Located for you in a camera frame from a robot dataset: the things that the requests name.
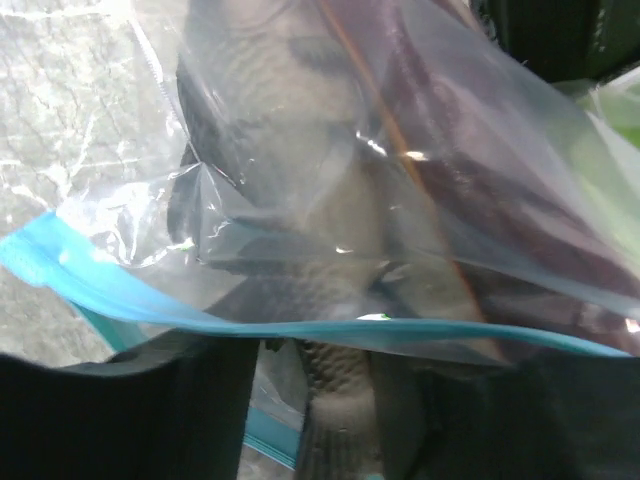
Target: dark red fish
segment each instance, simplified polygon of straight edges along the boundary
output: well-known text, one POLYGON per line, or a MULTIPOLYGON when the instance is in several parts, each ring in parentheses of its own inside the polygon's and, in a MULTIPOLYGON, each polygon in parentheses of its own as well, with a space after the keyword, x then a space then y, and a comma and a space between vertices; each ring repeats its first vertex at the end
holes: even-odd
MULTIPOLYGON (((455 13, 448 1, 315 1, 349 52, 371 109, 381 119, 381 128, 371 135, 394 152, 391 156, 423 190, 425 214, 439 226, 445 243, 451 246, 451 215, 516 252, 547 278, 640 298, 638 280, 590 224, 589 212, 581 211, 584 204, 562 161, 588 126, 584 113, 560 94, 550 93, 546 103, 537 98, 532 92, 541 80, 518 73, 516 62, 499 58, 503 54, 477 32, 465 31, 434 4, 455 13)), ((451 246, 451 255, 481 310, 495 314, 486 299, 508 298, 505 281, 482 269, 470 274, 466 261, 475 259, 466 258, 464 250, 451 246)), ((584 298, 526 280, 513 282, 546 299, 537 308, 548 309, 550 324, 556 314, 566 316, 564 307, 571 304, 577 320, 571 320, 570 331, 640 353, 637 342, 620 340, 629 336, 622 316, 603 309, 595 325, 593 319, 585 322, 584 298), (558 298, 566 300, 563 308, 551 301, 558 298)), ((501 323, 526 324, 522 315, 502 317, 501 323)))

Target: fish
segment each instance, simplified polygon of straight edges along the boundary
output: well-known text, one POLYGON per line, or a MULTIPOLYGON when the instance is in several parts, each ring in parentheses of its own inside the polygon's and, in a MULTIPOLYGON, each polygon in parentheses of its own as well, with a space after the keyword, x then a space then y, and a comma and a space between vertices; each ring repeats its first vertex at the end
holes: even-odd
POLYGON ((316 2, 380 113, 372 140, 387 138, 424 192, 480 316, 637 355, 627 317, 640 282, 595 228, 565 163, 584 138, 609 160, 587 115, 463 28, 473 18, 446 15, 453 0, 316 2), (493 246, 477 256, 482 237, 493 246))
MULTIPOLYGON (((397 219, 393 195, 379 188, 391 172, 403 174, 366 141, 374 120, 312 0, 191 0, 176 78, 189 134, 182 167, 220 173, 255 207, 230 221, 259 232, 234 259, 200 258, 244 277, 208 313, 244 323, 428 317, 445 303, 430 293, 440 282, 453 292, 452 317, 478 319, 447 261, 412 261, 407 271, 388 258, 397 219)), ((197 195, 193 178, 179 177, 171 193, 176 243, 202 235, 184 215, 197 195)), ((411 223, 433 237, 429 222, 411 223)), ((341 342, 295 340, 309 392, 297 480, 384 470, 369 354, 341 342)))

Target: clear plastic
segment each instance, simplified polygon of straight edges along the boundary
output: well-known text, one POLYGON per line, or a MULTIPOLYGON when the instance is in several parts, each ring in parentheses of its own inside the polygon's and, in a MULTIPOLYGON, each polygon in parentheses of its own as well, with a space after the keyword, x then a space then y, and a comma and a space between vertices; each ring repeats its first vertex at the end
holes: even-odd
MULTIPOLYGON (((169 3, 162 2, 163 15, 169 3)), ((174 4, 178 20, 186 3, 174 4)), ((163 31, 161 22, 147 22, 144 35, 155 41, 163 31)), ((93 185, 118 186, 175 168, 187 137, 159 94, 140 32, 129 1, 0 2, 0 236, 93 185)), ((169 68, 175 46, 164 51, 169 68)), ((145 339, 134 325, 78 305, 74 312, 52 292, 29 288, 4 269, 0 284, 3 352, 51 367, 104 361, 112 351, 83 325, 83 316, 115 350, 145 339)), ((142 327, 148 336, 159 333, 142 327)), ((299 429, 301 414, 279 400, 263 370, 252 405, 299 429)), ((239 480, 292 475, 256 450, 243 450, 239 480)))
POLYGON ((287 427, 302 430, 307 401, 307 380, 293 345, 278 352, 260 349, 251 405, 287 427))
POLYGON ((189 144, 58 208, 99 260, 199 310, 271 300, 209 310, 232 322, 435 318, 639 351, 634 257, 574 164, 635 199, 640 153, 469 24, 427 0, 170 8, 131 27, 189 144))
POLYGON ((578 103, 640 147, 640 66, 601 85, 575 82, 578 103))

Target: blue zipper seal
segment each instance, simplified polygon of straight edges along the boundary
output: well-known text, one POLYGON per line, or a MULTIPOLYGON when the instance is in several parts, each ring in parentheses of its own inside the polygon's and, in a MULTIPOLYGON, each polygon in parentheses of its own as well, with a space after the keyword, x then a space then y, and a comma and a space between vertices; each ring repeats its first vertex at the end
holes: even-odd
POLYGON ((300 434, 264 412, 249 409, 244 443, 285 467, 293 469, 300 434))
POLYGON ((177 327, 216 335, 349 340, 380 350, 419 341, 500 338, 573 353, 624 356, 626 352, 542 330, 438 319, 354 320, 236 324, 176 301, 96 258, 97 250, 55 213, 46 213, 0 242, 0 263, 25 282, 49 287, 73 304, 105 318, 177 327))

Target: fish fin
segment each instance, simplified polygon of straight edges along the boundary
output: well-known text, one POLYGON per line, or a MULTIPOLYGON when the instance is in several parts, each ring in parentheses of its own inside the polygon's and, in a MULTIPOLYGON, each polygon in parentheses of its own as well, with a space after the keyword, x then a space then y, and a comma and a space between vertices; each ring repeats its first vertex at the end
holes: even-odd
POLYGON ((270 352, 279 352, 284 344, 287 342, 286 338, 269 338, 264 341, 264 348, 270 352))
POLYGON ((295 480, 365 480, 382 472, 373 388, 325 394, 306 407, 295 480))
POLYGON ((229 221, 264 235, 289 233, 292 230, 291 222, 287 220, 285 215, 262 210, 254 215, 251 213, 232 214, 229 216, 229 221))
POLYGON ((224 297, 205 309, 205 313, 239 323, 268 323, 268 299, 262 279, 247 278, 224 297))
MULTIPOLYGON (((247 226, 246 218, 239 222, 247 226)), ((338 253, 302 233, 286 230, 265 230, 256 223, 251 228, 261 232, 259 238, 244 245, 234 258, 208 260, 210 268, 248 277, 284 274, 295 277, 295 265, 300 269, 311 262, 337 262, 338 253)))
POLYGON ((323 73, 344 71, 349 57, 340 42, 330 37, 295 37, 288 41, 291 53, 304 65, 323 73))
MULTIPOLYGON (((196 165, 198 159, 191 146, 187 145, 182 155, 181 167, 196 165)), ((190 212, 199 205, 194 196, 198 195, 198 172, 191 169, 176 178, 167 205, 167 232, 174 244, 185 242, 188 238, 197 238, 196 230, 200 212, 190 212)))

